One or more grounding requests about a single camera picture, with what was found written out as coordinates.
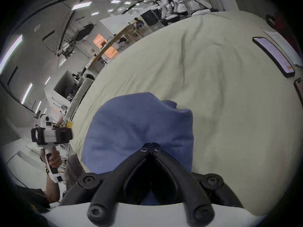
person's arm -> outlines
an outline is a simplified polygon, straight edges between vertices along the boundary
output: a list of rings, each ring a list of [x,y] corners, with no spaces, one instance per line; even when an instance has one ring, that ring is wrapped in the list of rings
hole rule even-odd
[[[41,150],[41,158],[45,163],[45,150]],[[49,165],[58,168],[62,164],[62,160],[60,157],[59,151],[56,150],[54,147],[51,150],[51,157],[49,158],[50,162]],[[58,183],[54,183],[49,175],[46,178],[46,190],[44,191],[46,198],[48,199],[49,203],[58,202],[60,199],[60,189]]]

phone screen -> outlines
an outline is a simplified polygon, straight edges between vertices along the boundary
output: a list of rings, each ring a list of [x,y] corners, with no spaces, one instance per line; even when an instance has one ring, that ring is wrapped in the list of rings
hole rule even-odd
[[[294,69],[285,56],[266,38],[254,37],[253,41],[274,61],[285,77],[293,77]]]

paper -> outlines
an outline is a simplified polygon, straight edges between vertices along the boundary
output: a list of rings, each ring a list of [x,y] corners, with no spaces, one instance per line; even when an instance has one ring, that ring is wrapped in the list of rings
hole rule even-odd
[[[295,66],[303,67],[302,59],[282,35],[280,35],[278,32],[263,31],[282,48]]]

screw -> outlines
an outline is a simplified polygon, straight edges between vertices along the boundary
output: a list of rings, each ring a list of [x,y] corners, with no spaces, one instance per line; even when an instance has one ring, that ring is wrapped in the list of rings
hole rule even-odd
[[[84,179],[83,179],[83,182],[84,183],[89,183],[89,182],[94,182],[95,181],[95,178],[92,177],[92,176],[86,176]]]
[[[161,150],[161,148],[160,147],[156,147],[156,148],[154,148],[154,152],[159,152]]]
[[[93,219],[95,221],[103,220],[106,218],[106,209],[102,206],[93,205],[89,207],[87,216],[89,219]]]
[[[94,209],[92,209],[92,214],[93,215],[98,215],[98,214],[100,214],[100,212],[99,212],[98,209],[94,208]]]
[[[142,147],[142,148],[141,148],[141,151],[142,151],[142,152],[147,152],[147,148],[146,148],[146,147]]]
[[[209,185],[214,186],[214,185],[218,184],[218,179],[211,176],[207,179],[207,182]]]
[[[214,210],[210,205],[200,206],[195,209],[194,217],[199,222],[209,223],[214,218]]]

black clothing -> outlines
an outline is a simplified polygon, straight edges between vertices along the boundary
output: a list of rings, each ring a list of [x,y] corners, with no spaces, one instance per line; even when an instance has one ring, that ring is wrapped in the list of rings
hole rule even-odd
[[[41,189],[31,189],[18,185],[15,187],[17,194],[37,212],[46,213],[51,208],[48,199]]]

